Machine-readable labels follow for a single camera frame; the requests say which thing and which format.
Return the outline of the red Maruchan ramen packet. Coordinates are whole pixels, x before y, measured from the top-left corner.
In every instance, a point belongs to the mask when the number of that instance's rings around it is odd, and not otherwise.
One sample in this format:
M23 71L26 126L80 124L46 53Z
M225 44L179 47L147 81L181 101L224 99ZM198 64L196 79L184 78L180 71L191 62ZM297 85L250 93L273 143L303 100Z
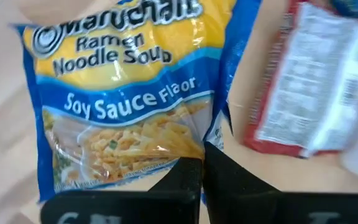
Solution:
M341 151L358 124L358 18L290 0L243 143L307 158Z

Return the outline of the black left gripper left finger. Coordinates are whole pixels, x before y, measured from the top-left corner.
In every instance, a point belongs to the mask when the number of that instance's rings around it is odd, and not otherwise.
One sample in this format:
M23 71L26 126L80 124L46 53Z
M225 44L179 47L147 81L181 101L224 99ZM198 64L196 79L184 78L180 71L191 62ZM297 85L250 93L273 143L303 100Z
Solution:
M181 158L148 191L71 191L40 211L41 224L197 224L203 163Z

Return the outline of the blue Maruchan ramen packet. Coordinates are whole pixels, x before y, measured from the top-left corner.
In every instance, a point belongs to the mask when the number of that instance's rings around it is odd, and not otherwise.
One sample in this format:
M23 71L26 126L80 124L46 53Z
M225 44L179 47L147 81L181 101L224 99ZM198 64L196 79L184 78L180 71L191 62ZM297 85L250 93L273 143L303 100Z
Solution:
M358 18L358 0L329 0L329 2L339 14Z
M40 200L129 184L223 148L228 93L263 0L121 0L14 24L35 114Z

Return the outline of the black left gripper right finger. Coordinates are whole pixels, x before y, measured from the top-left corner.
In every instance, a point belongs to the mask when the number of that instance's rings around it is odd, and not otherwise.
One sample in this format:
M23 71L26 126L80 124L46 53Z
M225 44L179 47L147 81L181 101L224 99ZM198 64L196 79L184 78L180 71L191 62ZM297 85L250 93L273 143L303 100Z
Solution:
M282 192L204 144L210 224L358 224L358 194Z

